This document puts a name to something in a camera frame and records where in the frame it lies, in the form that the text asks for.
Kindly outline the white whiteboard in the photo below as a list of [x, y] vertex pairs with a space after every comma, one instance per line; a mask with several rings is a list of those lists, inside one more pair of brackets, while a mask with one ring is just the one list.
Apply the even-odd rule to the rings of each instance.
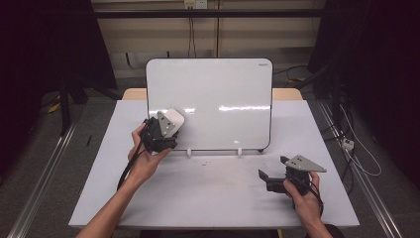
[[270, 143], [272, 73], [269, 59], [152, 59], [149, 114], [173, 109], [183, 116], [179, 150], [263, 150]]

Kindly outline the aluminium floor rail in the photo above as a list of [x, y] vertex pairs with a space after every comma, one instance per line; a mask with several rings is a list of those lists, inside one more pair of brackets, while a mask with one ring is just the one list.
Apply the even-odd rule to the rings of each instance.
[[365, 170], [359, 161], [355, 149], [352, 149], [350, 152], [342, 148], [342, 140], [345, 137], [345, 133], [339, 128], [341, 121], [335, 122], [333, 120], [333, 111], [326, 102], [320, 102], [319, 107], [329, 124], [329, 129], [334, 135], [334, 140], [337, 141], [341, 151], [344, 153], [344, 157], [347, 163], [347, 167], [352, 171], [353, 177], [358, 181], [364, 195], [367, 198], [367, 201], [378, 220], [382, 230], [384, 231], [387, 238], [402, 238], [402, 235], [392, 217], [389, 213], [388, 208], [385, 203], [377, 193], [373, 184], [370, 181], [372, 177], [378, 177], [382, 173], [382, 168], [378, 163], [374, 155], [365, 147], [364, 144], [361, 144], [362, 148], [371, 156], [373, 161], [376, 163], [379, 172], [371, 173]]
[[32, 190], [30, 197], [24, 204], [21, 212], [17, 217], [17, 220], [12, 226], [11, 231], [7, 235], [7, 238], [26, 238], [29, 228], [53, 180], [53, 175], [55, 174], [56, 169], [65, 153], [65, 150], [71, 141], [76, 126], [77, 123], [72, 122], [65, 133], [59, 137], [52, 155], [49, 157], [49, 160], [43, 170], [43, 173], [37, 180], [37, 183]]

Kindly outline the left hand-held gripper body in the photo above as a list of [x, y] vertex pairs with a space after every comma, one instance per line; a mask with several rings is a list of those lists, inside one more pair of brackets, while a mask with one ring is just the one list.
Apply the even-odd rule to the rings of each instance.
[[146, 129], [141, 133], [142, 142], [149, 153], [162, 152], [165, 150], [164, 139], [162, 135], [162, 125], [160, 123], [163, 117], [162, 112], [158, 112], [156, 117], [146, 120]]

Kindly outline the person's left hand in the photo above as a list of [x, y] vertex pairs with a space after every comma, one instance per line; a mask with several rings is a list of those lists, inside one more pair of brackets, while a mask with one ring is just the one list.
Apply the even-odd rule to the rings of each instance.
[[148, 180], [157, 170], [158, 164], [171, 152], [171, 149], [165, 149], [162, 152], [152, 155], [147, 151], [140, 154], [144, 147], [140, 147], [142, 139], [140, 134], [144, 131], [146, 124], [141, 124], [132, 132], [134, 142], [133, 148], [128, 154], [128, 159], [131, 160], [136, 156], [136, 160], [132, 167], [124, 185], [139, 188], [146, 180]]

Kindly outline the white wall socket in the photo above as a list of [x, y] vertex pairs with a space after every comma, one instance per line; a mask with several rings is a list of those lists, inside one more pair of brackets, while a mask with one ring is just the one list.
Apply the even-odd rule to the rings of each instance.
[[183, 0], [185, 9], [200, 9], [208, 8], [207, 0]]

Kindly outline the black horizontal bar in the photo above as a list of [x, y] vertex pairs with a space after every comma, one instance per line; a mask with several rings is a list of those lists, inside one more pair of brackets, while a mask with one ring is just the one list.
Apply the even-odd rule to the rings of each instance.
[[94, 15], [100, 19], [123, 18], [312, 18], [333, 15], [333, 12], [316, 9], [286, 10], [125, 10], [96, 11]]

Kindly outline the yellow floor tape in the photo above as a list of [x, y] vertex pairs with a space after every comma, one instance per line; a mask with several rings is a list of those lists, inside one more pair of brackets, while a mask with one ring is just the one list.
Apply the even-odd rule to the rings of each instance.
[[58, 95], [56, 96], [52, 102], [48, 105], [48, 112], [54, 113], [60, 107], [61, 97]]

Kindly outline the person's right hand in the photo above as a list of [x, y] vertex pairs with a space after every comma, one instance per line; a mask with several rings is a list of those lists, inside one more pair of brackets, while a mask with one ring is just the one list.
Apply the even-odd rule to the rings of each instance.
[[311, 192], [301, 195], [295, 185], [285, 180], [283, 185], [289, 197], [292, 198], [295, 210], [298, 214], [301, 225], [306, 230], [319, 228], [323, 225], [320, 215], [320, 204], [318, 198]]

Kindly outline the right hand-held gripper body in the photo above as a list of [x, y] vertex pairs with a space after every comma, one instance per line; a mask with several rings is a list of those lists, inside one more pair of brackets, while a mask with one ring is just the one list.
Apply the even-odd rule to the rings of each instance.
[[327, 170], [311, 160], [297, 155], [286, 163], [286, 178], [290, 180], [301, 195], [305, 195], [310, 188], [310, 172], [325, 173]]

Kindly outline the dark curtain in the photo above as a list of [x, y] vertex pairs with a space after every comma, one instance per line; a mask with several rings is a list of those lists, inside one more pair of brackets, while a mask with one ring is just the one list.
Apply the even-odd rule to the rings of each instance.
[[401, 171], [420, 189], [420, 0], [325, 0], [308, 69], [319, 70], [356, 32], [338, 65], [361, 113]]
[[0, 0], [0, 177], [28, 141], [43, 96], [117, 87], [91, 0]]

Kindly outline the black metal stand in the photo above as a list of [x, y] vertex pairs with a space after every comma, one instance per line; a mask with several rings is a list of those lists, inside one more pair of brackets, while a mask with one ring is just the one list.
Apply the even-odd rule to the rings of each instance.
[[72, 100], [76, 104], [85, 104], [88, 100], [87, 94], [83, 89], [81, 78], [72, 73], [65, 74], [62, 77], [59, 88], [61, 108], [61, 136], [66, 134], [71, 124], [68, 96], [71, 96]]

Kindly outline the white whiteboard eraser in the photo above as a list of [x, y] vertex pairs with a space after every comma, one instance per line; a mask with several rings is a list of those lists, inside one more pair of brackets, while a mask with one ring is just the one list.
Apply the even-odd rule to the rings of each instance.
[[160, 120], [162, 135], [172, 137], [183, 125], [184, 117], [174, 109], [168, 109]]

